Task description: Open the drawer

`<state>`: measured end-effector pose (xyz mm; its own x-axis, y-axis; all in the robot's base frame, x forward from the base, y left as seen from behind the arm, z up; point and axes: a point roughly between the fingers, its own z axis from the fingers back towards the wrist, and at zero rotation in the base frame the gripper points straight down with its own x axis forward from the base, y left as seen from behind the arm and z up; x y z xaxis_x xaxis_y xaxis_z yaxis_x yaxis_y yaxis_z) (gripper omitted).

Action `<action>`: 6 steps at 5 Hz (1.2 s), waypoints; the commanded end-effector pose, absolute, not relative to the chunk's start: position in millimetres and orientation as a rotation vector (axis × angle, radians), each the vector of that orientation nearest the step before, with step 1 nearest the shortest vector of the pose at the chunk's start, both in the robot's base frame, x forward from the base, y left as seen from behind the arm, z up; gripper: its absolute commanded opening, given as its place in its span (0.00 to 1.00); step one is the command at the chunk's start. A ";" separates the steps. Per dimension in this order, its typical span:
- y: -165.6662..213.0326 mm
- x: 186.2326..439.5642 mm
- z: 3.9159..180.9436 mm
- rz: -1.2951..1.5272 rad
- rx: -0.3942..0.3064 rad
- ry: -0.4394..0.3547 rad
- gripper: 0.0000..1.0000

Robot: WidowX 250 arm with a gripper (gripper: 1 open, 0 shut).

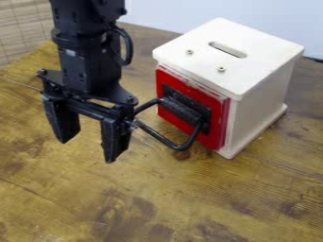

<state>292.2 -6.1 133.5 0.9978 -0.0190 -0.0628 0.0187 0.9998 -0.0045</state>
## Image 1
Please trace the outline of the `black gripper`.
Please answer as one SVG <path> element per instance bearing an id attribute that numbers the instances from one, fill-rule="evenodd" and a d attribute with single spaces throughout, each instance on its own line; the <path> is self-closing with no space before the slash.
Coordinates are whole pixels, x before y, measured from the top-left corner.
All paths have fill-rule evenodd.
<path id="1" fill-rule="evenodd" d="M 135 97 L 119 84 L 118 37 L 105 40 L 53 38 L 59 70 L 41 69 L 41 102 L 57 140 L 65 144 L 81 131 L 79 114 L 101 121 L 103 161 L 127 149 Z"/>

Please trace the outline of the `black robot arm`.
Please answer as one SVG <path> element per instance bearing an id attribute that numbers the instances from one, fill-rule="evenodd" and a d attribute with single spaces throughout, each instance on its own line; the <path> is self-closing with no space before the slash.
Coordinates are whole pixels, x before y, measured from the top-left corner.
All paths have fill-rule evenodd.
<path id="1" fill-rule="evenodd" d="M 53 133 L 66 143 L 81 131 L 79 116 L 99 121 L 103 160 L 126 150 L 137 98 L 119 85 L 130 64 L 131 39 L 117 27 L 125 0 L 49 0 L 59 69 L 41 69 L 41 102 Z"/>

